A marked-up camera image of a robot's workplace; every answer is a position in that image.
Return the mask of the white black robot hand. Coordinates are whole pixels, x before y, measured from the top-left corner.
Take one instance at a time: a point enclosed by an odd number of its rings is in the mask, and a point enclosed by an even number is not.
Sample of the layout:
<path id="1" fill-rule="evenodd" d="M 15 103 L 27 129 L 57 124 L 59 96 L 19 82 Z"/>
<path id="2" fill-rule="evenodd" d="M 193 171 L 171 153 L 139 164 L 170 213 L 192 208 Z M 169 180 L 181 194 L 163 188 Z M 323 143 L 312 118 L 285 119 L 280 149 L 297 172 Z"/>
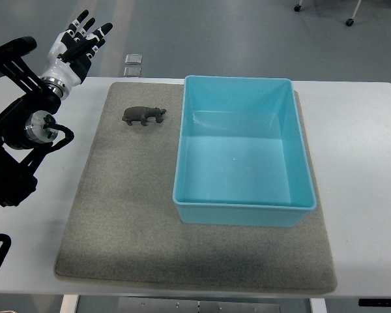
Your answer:
<path id="1" fill-rule="evenodd" d="M 60 99 L 64 100 L 73 87 L 84 82 L 92 59 L 105 44 L 105 36 L 113 29 L 112 23 L 90 31 L 95 19 L 84 10 L 60 33 L 50 48 L 41 80 Z"/>

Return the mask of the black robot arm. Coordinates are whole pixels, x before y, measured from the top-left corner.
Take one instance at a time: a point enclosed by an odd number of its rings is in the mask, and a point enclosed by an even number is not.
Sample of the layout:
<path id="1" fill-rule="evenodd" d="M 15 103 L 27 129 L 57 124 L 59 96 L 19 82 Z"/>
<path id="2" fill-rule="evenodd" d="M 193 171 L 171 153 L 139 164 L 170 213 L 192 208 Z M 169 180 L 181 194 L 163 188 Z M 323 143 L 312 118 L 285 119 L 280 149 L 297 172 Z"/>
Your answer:
<path id="1" fill-rule="evenodd" d="M 36 190 L 35 172 L 45 156 L 68 145 L 74 133 L 54 114 L 63 92 L 47 84 L 23 61 L 37 47 L 33 37 L 20 37 L 0 46 L 0 72 L 24 95 L 0 113 L 0 205 L 17 206 Z"/>

